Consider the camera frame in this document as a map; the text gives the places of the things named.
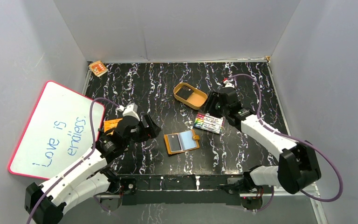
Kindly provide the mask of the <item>yellow oval tray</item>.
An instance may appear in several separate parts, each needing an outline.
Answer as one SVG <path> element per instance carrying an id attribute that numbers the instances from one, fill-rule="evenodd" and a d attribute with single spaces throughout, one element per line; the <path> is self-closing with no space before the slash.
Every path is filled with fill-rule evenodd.
<path id="1" fill-rule="evenodd" d="M 174 87 L 173 95 L 176 100 L 194 110 L 199 110 L 208 98 L 206 93 L 183 82 Z"/>

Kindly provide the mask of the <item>orange leather card holder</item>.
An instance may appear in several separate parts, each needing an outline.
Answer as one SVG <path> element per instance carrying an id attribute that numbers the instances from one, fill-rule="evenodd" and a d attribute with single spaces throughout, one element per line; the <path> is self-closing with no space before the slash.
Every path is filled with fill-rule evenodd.
<path id="1" fill-rule="evenodd" d="M 180 133 L 173 133 L 173 134 L 179 135 L 181 148 L 182 148 L 181 152 L 174 153 L 174 154 L 184 153 L 187 151 L 198 149 L 200 147 L 200 145 L 199 145 L 200 137 L 195 133 L 195 131 L 193 129 L 184 131 L 184 132 L 180 132 Z M 164 135 L 164 141 L 165 141 L 167 153 L 169 155 L 174 155 L 170 152 L 167 136 L 168 136 L 168 134 Z"/>

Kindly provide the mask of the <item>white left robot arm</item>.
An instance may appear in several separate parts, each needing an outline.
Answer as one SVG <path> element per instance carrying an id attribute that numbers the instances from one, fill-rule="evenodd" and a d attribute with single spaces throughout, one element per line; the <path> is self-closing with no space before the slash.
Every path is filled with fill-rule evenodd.
<path id="1" fill-rule="evenodd" d="M 123 118 L 100 134 L 86 153 L 59 174 L 26 188 L 28 223 L 57 224 L 70 209 L 100 193 L 122 193 L 125 185 L 110 164 L 135 143 L 158 137 L 161 128 L 149 114 L 140 117 L 137 106 L 121 107 Z"/>

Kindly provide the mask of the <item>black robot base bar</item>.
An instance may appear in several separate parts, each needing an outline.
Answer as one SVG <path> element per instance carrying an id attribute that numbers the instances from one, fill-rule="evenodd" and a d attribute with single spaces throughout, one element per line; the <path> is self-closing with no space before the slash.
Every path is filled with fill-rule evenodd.
<path id="1" fill-rule="evenodd" d="M 255 186 L 239 175 L 119 175 L 113 188 L 96 195 L 105 211 L 141 204 L 239 205 L 250 212 L 263 209 L 270 200 L 268 185 Z"/>

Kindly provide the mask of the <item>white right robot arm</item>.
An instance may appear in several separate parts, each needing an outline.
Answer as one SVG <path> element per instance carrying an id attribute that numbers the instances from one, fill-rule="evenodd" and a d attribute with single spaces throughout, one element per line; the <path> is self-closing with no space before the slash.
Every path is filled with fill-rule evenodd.
<path id="1" fill-rule="evenodd" d="M 242 105 L 232 83 L 224 80 L 224 85 L 220 91 L 209 92 L 202 110 L 213 117 L 225 118 L 229 125 L 256 140 L 278 161 L 276 166 L 255 166 L 244 172 L 247 192 L 256 193 L 268 185 L 295 194 L 322 177 L 314 149 L 284 137 L 262 122 L 254 110 Z"/>

